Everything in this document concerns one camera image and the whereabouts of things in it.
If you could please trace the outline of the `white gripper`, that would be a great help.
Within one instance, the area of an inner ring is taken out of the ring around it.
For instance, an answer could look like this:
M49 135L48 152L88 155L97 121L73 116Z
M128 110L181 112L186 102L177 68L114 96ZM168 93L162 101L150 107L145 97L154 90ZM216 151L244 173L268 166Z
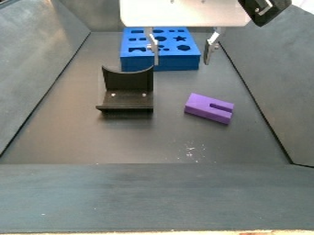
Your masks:
M120 18L126 27L241 27L249 21L237 0L118 0ZM208 64L220 28L213 28L204 41L203 63ZM146 48L158 64L157 39L153 29L145 29Z

